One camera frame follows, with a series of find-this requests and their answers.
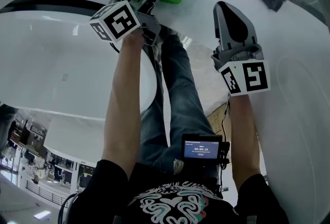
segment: black sleeve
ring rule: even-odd
[[[242,184],[235,211],[240,216],[257,216],[257,223],[289,223],[261,174],[251,176]]]
[[[69,212],[69,223],[112,223],[126,204],[128,186],[124,170],[107,160],[97,163],[87,188]]]

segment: railing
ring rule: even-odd
[[[64,201],[66,200],[66,198],[64,197],[60,197],[58,195],[54,195],[53,193],[37,186],[36,184],[33,184],[31,182],[29,182],[28,180],[26,181],[26,186],[25,188],[27,190],[30,190],[31,192],[37,194],[38,196],[47,199],[49,201],[51,201],[52,203],[55,203],[57,205],[62,205],[64,203]],[[65,203],[65,207],[68,208],[68,203],[70,203],[69,201],[67,203]]]

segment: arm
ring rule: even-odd
[[[105,121],[102,159],[119,165],[128,178],[140,146],[140,61],[143,43],[140,29],[123,40]]]
[[[259,145],[248,95],[231,97],[233,179],[239,191],[251,176],[260,173]]]

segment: hand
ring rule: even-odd
[[[142,36],[142,29],[137,28],[123,39],[122,46],[127,46],[130,49],[142,49],[144,45],[144,37]]]

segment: black t-shirt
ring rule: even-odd
[[[260,174],[242,184],[233,208],[202,183],[141,165],[129,182],[121,167],[101,160],[88,187],[73,203],[69,224],[113,223],[115,216],[121,223],[247,223],[248,218],[256,223],[288,223]]]

